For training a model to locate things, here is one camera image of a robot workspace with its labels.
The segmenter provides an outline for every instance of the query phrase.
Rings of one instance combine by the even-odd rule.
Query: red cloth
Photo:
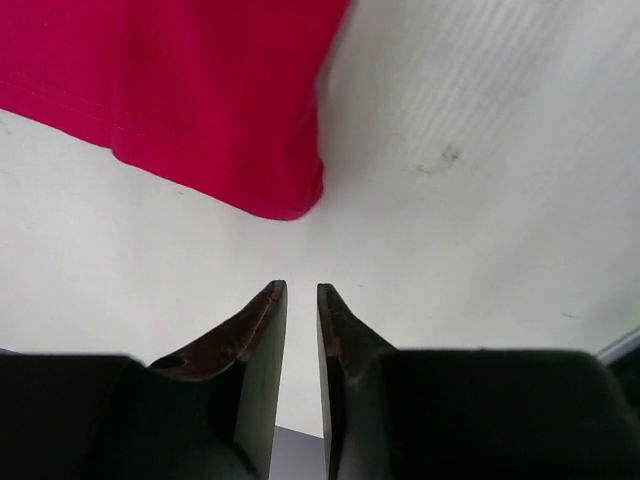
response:
[[[255,215],[322,193],[315,79],[348,0],[0,2],[0,108]]]

